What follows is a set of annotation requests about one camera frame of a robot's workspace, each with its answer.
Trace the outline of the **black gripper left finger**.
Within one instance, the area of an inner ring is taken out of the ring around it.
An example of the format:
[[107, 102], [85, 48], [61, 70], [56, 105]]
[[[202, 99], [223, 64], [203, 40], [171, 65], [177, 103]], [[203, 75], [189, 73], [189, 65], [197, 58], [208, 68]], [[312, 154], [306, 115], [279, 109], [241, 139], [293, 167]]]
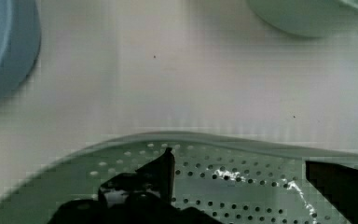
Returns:
[[107, 207], [122, 204], [131, 193], [149, 192], [163, 202], [172, 201], [175, 158], [172, 148], [133, 173], [120, 173], [98, 188], [98, 201]]

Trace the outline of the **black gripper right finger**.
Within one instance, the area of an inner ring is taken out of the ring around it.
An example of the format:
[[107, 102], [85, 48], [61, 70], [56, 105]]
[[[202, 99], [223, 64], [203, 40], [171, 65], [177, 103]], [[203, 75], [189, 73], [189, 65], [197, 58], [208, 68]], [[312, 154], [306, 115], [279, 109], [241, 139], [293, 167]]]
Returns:
[[306, 161], [306, 179], [351, 224], [358, 224], [358, 170], [339, 164]]

